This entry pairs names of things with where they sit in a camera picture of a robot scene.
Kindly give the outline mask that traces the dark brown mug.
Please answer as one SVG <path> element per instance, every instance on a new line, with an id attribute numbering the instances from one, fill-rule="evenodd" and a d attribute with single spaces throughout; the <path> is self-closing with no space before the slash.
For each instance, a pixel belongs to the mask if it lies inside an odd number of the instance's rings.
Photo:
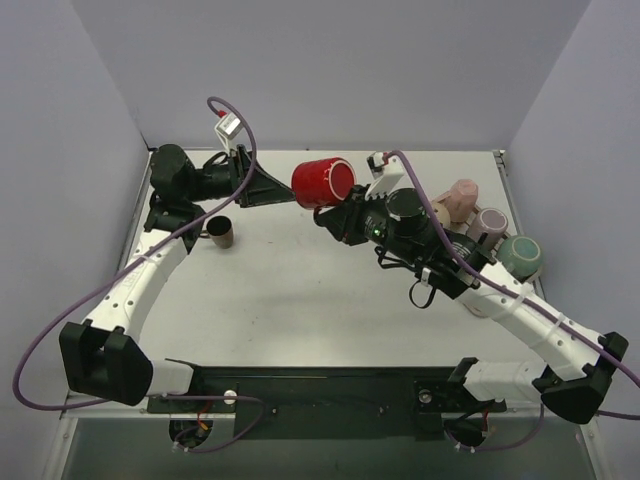
<path id="1" fill-rule="evenodd" d="M 206 222 L 200 237 L 209 239 L 220 249 L 229 249 L 234 244 L 232 221 L 224 215 L 213 216 Z"/>

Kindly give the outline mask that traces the red mug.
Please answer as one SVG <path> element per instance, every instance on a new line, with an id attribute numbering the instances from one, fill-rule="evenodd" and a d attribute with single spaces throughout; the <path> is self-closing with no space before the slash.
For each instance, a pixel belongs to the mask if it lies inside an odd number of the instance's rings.
<path id="1" fill-rule="evenodd" d="M 355 183 L 353 167 L 340 157 L 303 162 L 291 176 L 295 200 L 308 210 L 338 205 Z"/>

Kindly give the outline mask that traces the beige round mug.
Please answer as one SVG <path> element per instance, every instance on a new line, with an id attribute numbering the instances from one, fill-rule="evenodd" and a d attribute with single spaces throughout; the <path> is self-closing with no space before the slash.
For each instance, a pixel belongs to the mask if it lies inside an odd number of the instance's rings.
<path id="1" fill-rule="evenodd" d="M 444 229 L 449 229 L 451 227 L 451 217 L 448 209 L 439 202 L 432 202 L 431 207 L 439 224 Z"/>

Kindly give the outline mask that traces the pink faceted mug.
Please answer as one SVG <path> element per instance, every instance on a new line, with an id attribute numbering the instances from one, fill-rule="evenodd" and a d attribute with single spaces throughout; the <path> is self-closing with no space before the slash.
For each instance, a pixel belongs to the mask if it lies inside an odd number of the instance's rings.
<path id="1" fill-rule="evenodd" d="M 438 202 L 449 212 L 452 223 L 464 223 L 473 212 L 479 196 L 479 187 L 471 179 L 457 180 Z"/>

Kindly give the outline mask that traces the purple mug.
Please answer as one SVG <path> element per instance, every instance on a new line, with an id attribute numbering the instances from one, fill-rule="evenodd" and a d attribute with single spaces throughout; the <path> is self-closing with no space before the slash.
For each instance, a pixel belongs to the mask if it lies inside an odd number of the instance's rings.
<path id="1" fill-rule="evenodd" d="M 508 218 L 502 211 L 485 208 L 475 215 L 466 235 L 485 249 L 492 250 L 502 239 L 508 224 Z"/>

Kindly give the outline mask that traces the green mug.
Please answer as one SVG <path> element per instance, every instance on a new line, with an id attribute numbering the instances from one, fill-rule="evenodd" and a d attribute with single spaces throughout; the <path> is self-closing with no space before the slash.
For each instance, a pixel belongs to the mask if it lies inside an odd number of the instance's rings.
<path id="1" fill-rule="evenodd" d="M 542 266 L 543 252 L 531 237 L 515 235 L 502 242 L 496 258 L 516 279 L 525 281 Z"/>

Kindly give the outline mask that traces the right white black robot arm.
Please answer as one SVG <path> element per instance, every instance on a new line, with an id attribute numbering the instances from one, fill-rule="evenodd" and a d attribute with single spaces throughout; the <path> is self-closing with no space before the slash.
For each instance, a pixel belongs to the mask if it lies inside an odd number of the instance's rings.
<path id="1" fill-rule="evenodd" d="M 415 189 L 375 199 L 365 193 L 356 185 L 340 204 L 315 208 L 315 223 L 346 245 L 374 243 L 379 259 L 392 255 L 433 291 L 495 321 L 540 358 L 464 360 L 447 383 L 449 402 L 459 409 L 478 401 L 541 403 L 564 420 L 589 423 L 611 386 L 627 340 L 582 327 L 553 309 L 481 245 L 437 225 Z"/>

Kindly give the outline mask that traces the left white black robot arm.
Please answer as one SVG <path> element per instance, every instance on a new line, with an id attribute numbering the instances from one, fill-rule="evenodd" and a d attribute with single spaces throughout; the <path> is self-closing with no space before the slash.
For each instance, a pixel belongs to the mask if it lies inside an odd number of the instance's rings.
<path id="1" fill-rule="evenodd" d="M 192 412 L 204 403 L 204 384 L 188 363 L 145 355 L 138 344 L 144 322 L 202 232 L 201 202 L 226 198 L 249 208 L 292 202 L 295 194 L 253 163 L 244 146 L 197 168 L 180 146 L 166 144 L 152 153 L 150 168 L 149 213 L 124 276 L 82 322 L 62 328 L 59 345 L 72 391 L 129 406 L 170 395 Z"/>

